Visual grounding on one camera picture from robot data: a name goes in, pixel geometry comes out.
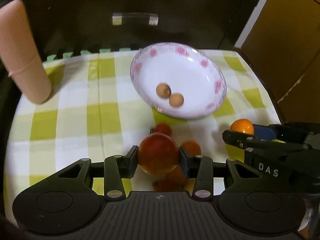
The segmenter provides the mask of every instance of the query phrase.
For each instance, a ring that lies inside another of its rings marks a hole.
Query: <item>triangular cutout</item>
[[[64,173],[60,174],[58,177],[59,178],[70,178],[70,179],[74,179],[76,177],[78,177],[79,172],[81,170],[82,164],[77,164],[75,166],[73,166],[71,169],[65,171]]]
[[[235,165],[238,174],[241,178],[259,178],[260,176],[258,174],[255,174],[253,171],[248,170],[246,167],[240,165],[240,164],[236,164]]]

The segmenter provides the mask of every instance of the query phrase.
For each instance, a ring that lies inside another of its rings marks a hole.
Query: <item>tablecloth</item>
[[[50,99],[42,105],[23,95],[13,119],[4,168],[4,202],[14,222],[12,203],[25,188],[87,157],[102,162],[111,155],[125,155],[139,145],[150,127],[166,122],[180,145],[196,140],[202,154],[216,162],[228,157],[243,160],[243,150],[226,146],[222,132],[239,118],[267,125],[279,123],[272,102],[247,63],[233,51],[203,50],[222,71],[227,83],[223,105],[208,117],[181,120],[163,115],[147,105],[130,79],[130,64],[137,51],[87,54],[44,62],[52,82]],[[153,190],[151,182],[161,177],[139,167],[131,179],[123,179],[130,190]],[[103,195],[103,179],[93,189]],[[215,180],[215,194],[223,190]]]

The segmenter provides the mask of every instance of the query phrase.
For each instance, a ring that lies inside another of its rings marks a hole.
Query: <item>metal screw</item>
[[[210,193],[210,191],[207,191],[207,190],[205,190],[205,189],[201,189],[201,190],[197,190],[197,191],[195,192],[195,195],[196,195],[197,197],[200,197],[200,198],[207,198],[207,197],[210,197],[210,196],[211,196],[211,193]]]
[[[111,198],[118,198],[118,197],[122,196],[122,192],[120,190],[116,190],[116,189],[110,190],[110,191],[108,191],[107,196],[111,197]]]

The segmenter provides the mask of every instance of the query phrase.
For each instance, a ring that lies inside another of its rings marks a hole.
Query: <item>ribbed black surface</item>
[[[34,240],[258,240],[226,224],[207,202],[186,192],[132,192],[124,201],[108,203],[89,226],[64,236],[34,236]],[[295,234],[270,237],[298,240]]]

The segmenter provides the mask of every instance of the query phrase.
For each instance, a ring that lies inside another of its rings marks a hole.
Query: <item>plate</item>
[[[216,111],[227,93],[220,69],[202,52],[179,43],[156,43],[140,49],[131,63],[132,84],[141,98],[163,114],[195,119]],[[159,83],[181,93],[184,103],[172,107],[156,94]]]

